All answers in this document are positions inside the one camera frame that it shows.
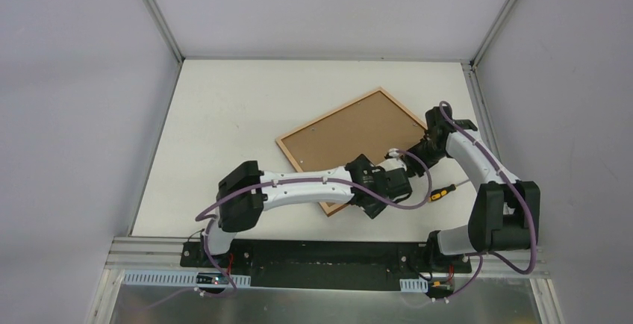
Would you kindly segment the black orange handle screwdriver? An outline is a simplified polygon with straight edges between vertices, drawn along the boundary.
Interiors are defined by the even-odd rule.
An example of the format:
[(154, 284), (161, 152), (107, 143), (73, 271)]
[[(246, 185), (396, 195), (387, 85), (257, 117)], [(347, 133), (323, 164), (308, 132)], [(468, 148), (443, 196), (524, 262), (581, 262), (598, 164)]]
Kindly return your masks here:
[(468, 183), (470, 183), (470, 180), (464, 180), (456, 184), (450, 184), (445, 187), (434, 189), (429, 195), (429, 201), (436, 202), (442, 199), (443, 197), (446, 197), (449, 193), (456, 191), (461, 185), (468, 184)]

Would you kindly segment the brown wooden photo frame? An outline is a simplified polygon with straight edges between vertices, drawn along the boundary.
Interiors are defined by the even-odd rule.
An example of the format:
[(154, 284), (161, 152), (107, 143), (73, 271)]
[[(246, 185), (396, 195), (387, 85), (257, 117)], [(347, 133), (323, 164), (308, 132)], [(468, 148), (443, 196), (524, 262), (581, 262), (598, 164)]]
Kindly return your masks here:
[(411, 148), (425, 130), (422, 119), (377, 88), (275, 141), (296, 171), (312, 172), (342, 166), (360, 154), (379, 164), (388, 149)]

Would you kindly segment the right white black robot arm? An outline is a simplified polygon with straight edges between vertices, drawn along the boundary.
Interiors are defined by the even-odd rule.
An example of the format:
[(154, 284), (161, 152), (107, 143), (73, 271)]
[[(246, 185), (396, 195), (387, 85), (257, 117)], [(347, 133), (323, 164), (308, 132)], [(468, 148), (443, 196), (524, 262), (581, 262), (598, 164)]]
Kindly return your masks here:
[(504, 168), (481, 141), (478, 129), (468, 119), (454, 119), (447, 102), (425, 113), (427, 129), (403, 160), (410, 177), (422, 177), (444, 158), (455, 160), (476, 190), (467, 224), (428, 236), (423, 259), (435, 272), (445, 270), (463, 255), (503, 251), (530, 251), (524, 273), (536, 263), (540, 216), (540, 188), (522, 181)]

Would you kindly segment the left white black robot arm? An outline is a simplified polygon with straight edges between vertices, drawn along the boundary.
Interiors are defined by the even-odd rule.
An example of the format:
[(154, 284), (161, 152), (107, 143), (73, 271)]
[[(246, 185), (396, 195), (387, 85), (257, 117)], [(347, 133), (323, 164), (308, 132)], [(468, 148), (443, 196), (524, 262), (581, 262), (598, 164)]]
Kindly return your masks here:
[(245, 161), (218, 183), (215, 203), (196, 217), (208, 221), (199, 257), (209, 267), (222, 266), (236, 235), (274, 208), (328, 202), (358, 206), (374, 219), (411, 194), (406, 165), (396, 158), (375, 165), (359, 155), (343, 166), (294, 173), (263, 171), (257, 161)]

